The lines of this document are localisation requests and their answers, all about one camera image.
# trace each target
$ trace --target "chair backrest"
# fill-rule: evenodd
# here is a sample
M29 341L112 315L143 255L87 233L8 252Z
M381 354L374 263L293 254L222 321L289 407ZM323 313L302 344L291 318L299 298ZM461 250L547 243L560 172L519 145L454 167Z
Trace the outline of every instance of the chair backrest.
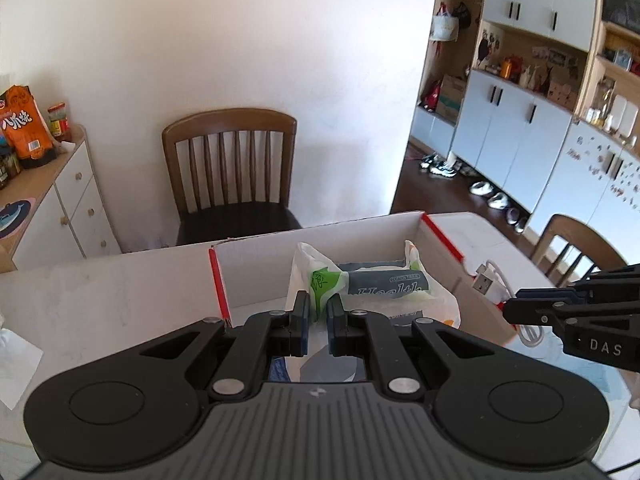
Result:
M261 108L230 108L227 110L214 110L210 112L201 112L189 117L185 117L167 126L162 132L162 147L164 148L164 157L169 170L169 178L171 186L174 190L175 205L181 218L189 214L187 199L185 196L184 184L190 184L193 191L193 198L196 209L200 211L203 204L209 202L209 206L216 204L214 185L214 171L212 169L212 149L218 152L217 166L220 174L220 188L222 188L222 202L224 205L230 203L229 199L229 175L227 173L227 155L228 149L225 148L225 134L231 134L232 139L227 141L227 145L231 144L232 160L234 173L233 180L236 181L236 201L247 202L244 200L247 193L243 193L242 174L248 173L249 192L251 202L256 201L258 181L257 177L258 160L256 155L257 135L264 141L262 151L264 153L264 199L266 202L271 201L271 170L272 170L272 144L275 139L272 133L282 134L282 149L280 153L280 175L279 175L279 198L278 201L284 205L289 205L289 189L291 183L291 168L293 165L293 150L295 145L297 122L293 117L286 114L276 112L274 110L265 110ZM248 163L248 168L242 166L242 149L241 149L241 133L246 133L244 162ZM189 179L184 179L180 172L180 161L178 157L178 144L186 140L188 142L189 153ZM204 167L204 177L198 173L198 166Z
M531 257L534 264L538 266L542 262L546 250L556 236L564 238L567 244L545 273L548 278L551 279L552 274L558 270L558 266L567 256L569 249L574 247L580 251L578 257L569 265L568 270L556 280L556 286L563 287L571 281L572 274L585 256L592 261L593 265L583 277L586 277L596 267L600 270L615 270L626 266L622 256L596 231L576 219L564 215L553 215L546 225Z

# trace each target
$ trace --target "wooden chair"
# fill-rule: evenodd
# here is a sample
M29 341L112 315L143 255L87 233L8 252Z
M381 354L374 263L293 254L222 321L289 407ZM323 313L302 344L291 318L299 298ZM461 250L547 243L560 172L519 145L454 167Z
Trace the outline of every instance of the wooden chair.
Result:
M549 223L546 225L540 241L536 245L531 260L537 266L540 265L545 258L546 250L556 236L564 238L567 241L564 249L558 254L556 260L552 263L545 275L553 281L551 276L558 270L559 264L564 260L570 248L575 247L580 254L575 261L569 266L567 272L556 279L556 286L563 287L571 281L571 276L580 264L580 261L586 256L593 262L591 268L583 276L586 277L596 267L600 270L615 270L626 266L626 262L622 256L611 247L596 231L578 222L574 218L564 215L553 215Z
M287 208L296 125L293 117L273 110L231 108L195 114L164 129L164 157L174 190L175 205L180 215L178 245L300 228L295 216ZM277 140L276 134L272 135L273 132L282 134L279 185L276 188L279 190L278 202L271 201L274 198L272 162L276 162L272 157L272 144L276 144ZM231 136L226 142L232 152L234 172L231 176L226 169L229 153L225 148L225 136ZM246 139L244 161L241 136ZM264 150L264 172L258 169L258 136L263 141L260 146ZM180 172L178 144L182 141L187 141L188 145L188 163L184 163L184 166L189 167L187 178ZM212 160L215 163L216 157L212 157L212 151L218 152L219 171L213 168ZM184 154L183 158L186 158L186 150L182 150L181 153ZM214 179L214 174L218 173L219 181ZM229 186L230 180L235 181L235 190ZM263 181L263 186L258 188L260 180ZM190 192L188 196L185 195L185 184ZM188 207L188 197L191 199L191 211Z

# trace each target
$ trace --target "white wall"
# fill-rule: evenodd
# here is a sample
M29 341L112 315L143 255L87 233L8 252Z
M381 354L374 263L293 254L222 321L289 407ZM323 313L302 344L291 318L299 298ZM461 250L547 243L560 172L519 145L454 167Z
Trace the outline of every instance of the white wall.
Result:
M172 244L160 134L193 112L298 119L303 226L387 214L433 0L0 0L0 75L85 125L123 248Z

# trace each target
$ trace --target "green label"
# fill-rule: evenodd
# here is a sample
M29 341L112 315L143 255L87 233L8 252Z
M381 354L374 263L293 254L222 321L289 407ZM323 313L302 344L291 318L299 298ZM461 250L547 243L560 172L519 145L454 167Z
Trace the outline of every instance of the green label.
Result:
M321 298L322 296L335 288L338 284L338 279L340 278L340 271L330 271L329 267L325 267L324 269L314 270L311 273L311 289L314 292L314 297L316 298L316 317L319 318L321 314Z

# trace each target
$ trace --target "chair seat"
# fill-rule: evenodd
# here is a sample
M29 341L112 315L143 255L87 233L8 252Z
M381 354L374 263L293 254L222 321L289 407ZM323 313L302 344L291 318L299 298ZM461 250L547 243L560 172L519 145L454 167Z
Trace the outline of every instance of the chair seat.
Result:
M190 213L180 226L180 244L197 244L293 229L300 229L300 224L279 203L242 202L218 205Z

